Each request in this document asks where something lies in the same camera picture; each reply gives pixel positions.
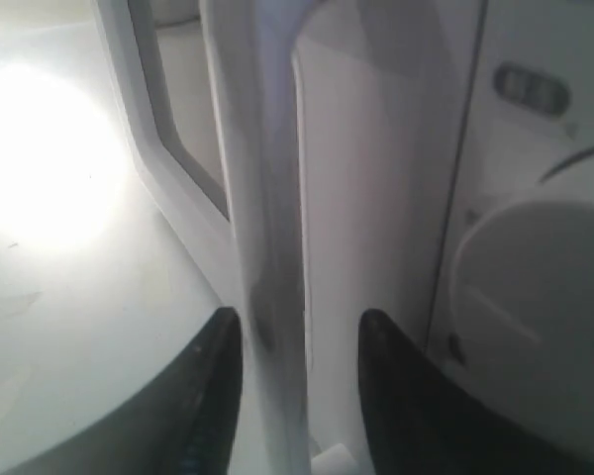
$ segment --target bright light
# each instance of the bright light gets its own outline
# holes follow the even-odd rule
[[[26,64],[0,69],[0,229],[66,249],[95,238],[125,175],[125,148],[87,95]]]

